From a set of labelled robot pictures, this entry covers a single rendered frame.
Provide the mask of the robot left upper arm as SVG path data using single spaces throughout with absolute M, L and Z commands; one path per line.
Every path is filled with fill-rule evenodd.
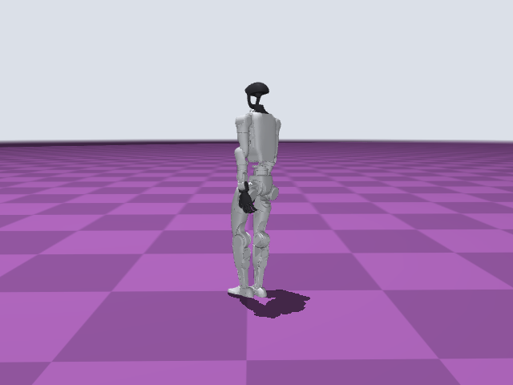
M 238 148 L 242 148 L 244 150 L 244 156 L 246 159 L 248 157 L 249 127 L 252 124 L 252 115 L 238 116 L 235 124 L 237 128 L 237 139 L 240 144 L 240 147 Z

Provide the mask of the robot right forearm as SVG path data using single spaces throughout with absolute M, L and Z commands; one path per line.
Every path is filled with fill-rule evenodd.
M 275 165 L 277 161 L 277 158 L 274 158 L 274 161 L 265 161 L 265 167 L 268 169 L 268 175 L 271 176 L 271 171 L 273 169 L 273 166 Z

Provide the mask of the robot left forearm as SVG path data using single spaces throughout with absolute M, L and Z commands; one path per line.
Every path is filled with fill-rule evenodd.
M 237 186 L 239 190 L 245 190 L 244 183 L 248 182 L 248 161 L 245 159 L 244 150 L 242 148 L 237 148 L 234 152 L 236 157 L 236 165 L 237 165 L 237 175 L 236 179 L 238 181 Z

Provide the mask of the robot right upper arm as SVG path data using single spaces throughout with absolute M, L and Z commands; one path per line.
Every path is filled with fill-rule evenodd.
M 281 128 L 281 122 L 279 119 L 275 118 L 276 120 L 276 128 L 277 128 L 277 150 L 276 150 L 276 153 L 275 153 L 275 156 L 274 158 L 277 157 L 277 153 L 278 153 L 278 143 L 279 143 L 279 131 L 280 131 L 280 128 Z

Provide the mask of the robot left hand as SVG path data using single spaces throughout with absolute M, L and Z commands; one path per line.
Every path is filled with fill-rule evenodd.
M 243 209 L 243 211 L 245 213 L 254 213 L 258 209 L 254 208 L 254 206 L 252 204 L 252 199 L 251 199 L 251 197 L 248 194 L 249 187 L 248 187 L 248 182 L 247 181 L 245 181 L 244 186 L 245 186 L 245 190 L 239 190 L 239 193 L 241 193 L 240 194 L 240 199 L 239 199 L 239 206 L 240 206 L 240 208 Z

